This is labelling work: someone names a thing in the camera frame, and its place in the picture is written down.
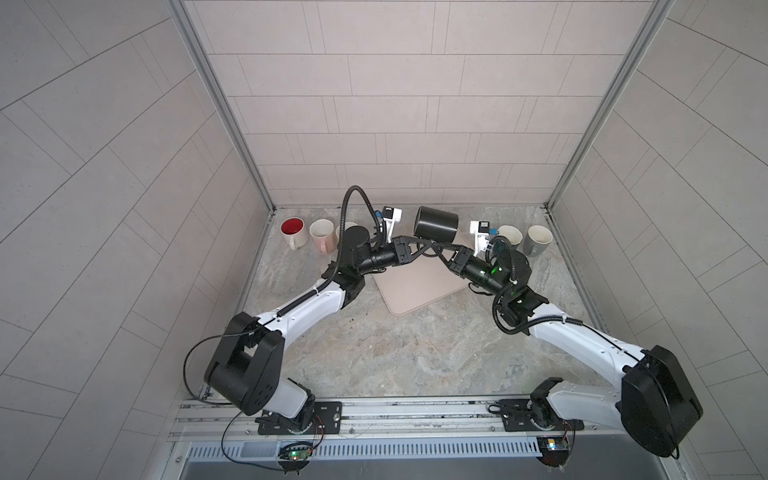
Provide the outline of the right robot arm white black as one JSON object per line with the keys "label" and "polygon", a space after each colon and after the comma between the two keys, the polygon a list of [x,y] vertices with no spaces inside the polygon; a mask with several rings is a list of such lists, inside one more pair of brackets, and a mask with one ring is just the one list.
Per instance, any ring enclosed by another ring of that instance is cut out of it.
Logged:
{"label": "right robot arm white black", "polygon": [[496,327],[525,334],[578,359],[607,381],[590,387],[551,377],[530,395],[532,423],[558,429],[580,420],[626,432],[659,457],[679,455],[679,445],[703,415],[703,408],[677,357],[668,349],[644,349],[613,338],[576,319],[528,285],[527,258],[503,238],[493,239],[479,258],[468,247],[435,242],[437,256],[452,253],[446,267],[491,296]]}

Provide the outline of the black mug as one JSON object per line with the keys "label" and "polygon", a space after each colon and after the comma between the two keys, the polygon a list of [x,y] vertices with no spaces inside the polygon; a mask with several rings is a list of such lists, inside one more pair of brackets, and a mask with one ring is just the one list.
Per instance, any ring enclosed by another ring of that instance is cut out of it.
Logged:
{"label": "black mug", "polygon": [[422,238],[440,243],[452,243],[456,237],[459,216],[436,208],[421,206],[416,214],[413,233]]}

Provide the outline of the white mug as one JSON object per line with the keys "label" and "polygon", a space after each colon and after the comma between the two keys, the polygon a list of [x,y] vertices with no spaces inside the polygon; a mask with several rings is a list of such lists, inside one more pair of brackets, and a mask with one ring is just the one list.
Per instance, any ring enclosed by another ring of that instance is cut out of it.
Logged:
{"label": "white mug", "polygon": [[296,251],[309,241],[306,223],[297,217],[288,218],[280,225],[280,232],[288,247]]}

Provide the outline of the dark green mug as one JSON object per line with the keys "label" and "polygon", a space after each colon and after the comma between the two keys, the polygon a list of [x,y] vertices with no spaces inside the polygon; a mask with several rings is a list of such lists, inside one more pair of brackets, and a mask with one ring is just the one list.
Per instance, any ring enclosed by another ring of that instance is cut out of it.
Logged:
{"label": "dark green mug", "polygon": [[502,225],[497,229],[497,235],[504,237],[515,248],[517,248],[523,241],[522,232],[511,225]]}

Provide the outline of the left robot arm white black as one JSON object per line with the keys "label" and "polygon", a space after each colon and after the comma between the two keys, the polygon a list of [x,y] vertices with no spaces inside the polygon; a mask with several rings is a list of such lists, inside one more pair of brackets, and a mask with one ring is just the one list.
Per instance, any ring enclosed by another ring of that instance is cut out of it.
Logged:
{"label": "left robot arm white black", "polygon": [[407,265],[431,248],[430,240],[397,236],[374,243],[361,226],[342,234],[337,257],[309,290],[277,309],[233,317],[212,355],[204,381],[245,415],[268,411],[302,423],[314,398],[281,377],[284,350],[321,320],[352,303],[365,277]]}

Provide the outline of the pink mug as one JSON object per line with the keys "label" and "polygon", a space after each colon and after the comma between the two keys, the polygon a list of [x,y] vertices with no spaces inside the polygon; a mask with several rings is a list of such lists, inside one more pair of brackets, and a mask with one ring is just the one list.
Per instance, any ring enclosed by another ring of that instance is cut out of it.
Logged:
{"label": "pink mug", "polygon": [[334,223],[329,219],[318,219],[309,228],[310,237],[321,254],[331,254],[337,248]]}

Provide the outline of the grey mug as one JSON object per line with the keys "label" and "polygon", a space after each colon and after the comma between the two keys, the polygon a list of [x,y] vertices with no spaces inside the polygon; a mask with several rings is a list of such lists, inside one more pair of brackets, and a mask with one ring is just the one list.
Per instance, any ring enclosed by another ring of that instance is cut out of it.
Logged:
{"label": "grey mug", "polygon": [[521,251],[527,257],[540,256],[553,242],[551,230],[543,225],[532,225],[528,228],[521,244]]}

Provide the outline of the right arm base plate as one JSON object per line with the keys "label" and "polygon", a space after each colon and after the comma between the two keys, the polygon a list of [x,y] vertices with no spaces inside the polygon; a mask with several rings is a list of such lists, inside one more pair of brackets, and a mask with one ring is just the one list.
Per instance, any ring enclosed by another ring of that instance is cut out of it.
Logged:
{"label": "right arm base plate", "polygon": [[505,432],[566,432],[585,428],[581,420],[563,420],[550,410],[537,411],[529,399],[501,399],[491,403],[487,412],[501,419]]}

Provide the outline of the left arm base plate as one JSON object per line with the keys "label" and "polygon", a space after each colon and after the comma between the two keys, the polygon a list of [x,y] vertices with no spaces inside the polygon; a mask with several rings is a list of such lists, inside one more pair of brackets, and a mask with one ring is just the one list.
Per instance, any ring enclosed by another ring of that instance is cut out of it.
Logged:
{"label": "left arm base plate", "polygon": [[303,408],[294,418],[265,411],[258,419],[258,434],[262,436],[338,434],[341,429],[342,409],[343,403],[340,401],[315,401],[310,407]]}

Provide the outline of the light green mug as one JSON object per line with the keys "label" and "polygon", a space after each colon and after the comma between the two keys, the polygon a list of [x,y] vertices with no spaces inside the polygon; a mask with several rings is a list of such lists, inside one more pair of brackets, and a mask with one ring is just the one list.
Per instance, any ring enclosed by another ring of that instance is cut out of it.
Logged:
{"label": "light green mug", "polygon": [[351,227],[353,227],[353,226],[357,226],[357,223],[355,223],[355,222],[347,222],[347,223],[345,223],[344,225],[341,225],[341,224],[339,224],[339,225],[337,226],[336,230],[335,230],[335,232],[336,232],[336,235],[337,235],[337,236],[340,236],[340,234],[341,234],[343,231],[346,231],[347,229],[349,229],[349,228],[351,228]]}

